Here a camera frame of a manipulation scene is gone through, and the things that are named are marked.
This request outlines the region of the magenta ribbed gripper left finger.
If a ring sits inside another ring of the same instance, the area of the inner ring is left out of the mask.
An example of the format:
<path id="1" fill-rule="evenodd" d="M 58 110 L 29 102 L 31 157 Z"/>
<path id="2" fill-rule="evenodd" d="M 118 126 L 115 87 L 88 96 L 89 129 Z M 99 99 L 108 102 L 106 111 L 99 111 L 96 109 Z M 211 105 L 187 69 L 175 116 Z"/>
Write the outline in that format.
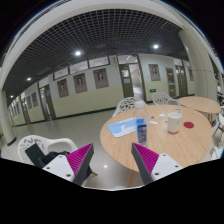
<path id="1" fill-rule="evenodd" d="M 87 171 L 93 154 L 93 144 L 88 144 L 67 156 L 58 155 L 44 167 L 44 170 L 82 186 L 83 182 L 86 180 Z"/>

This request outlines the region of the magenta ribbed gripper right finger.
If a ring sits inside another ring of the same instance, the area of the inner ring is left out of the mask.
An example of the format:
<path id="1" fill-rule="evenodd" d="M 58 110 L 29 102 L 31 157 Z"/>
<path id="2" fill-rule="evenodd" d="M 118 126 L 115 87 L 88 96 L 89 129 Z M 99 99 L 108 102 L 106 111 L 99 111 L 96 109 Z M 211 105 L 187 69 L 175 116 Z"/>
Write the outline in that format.
<path id="1" fill-rule="evenodd" d="M 168 154 L 157 154 L 137 143 L 132 144 L 131 152 L 144 185 L 148 185 L 182 169 L 182 166 Z"/>

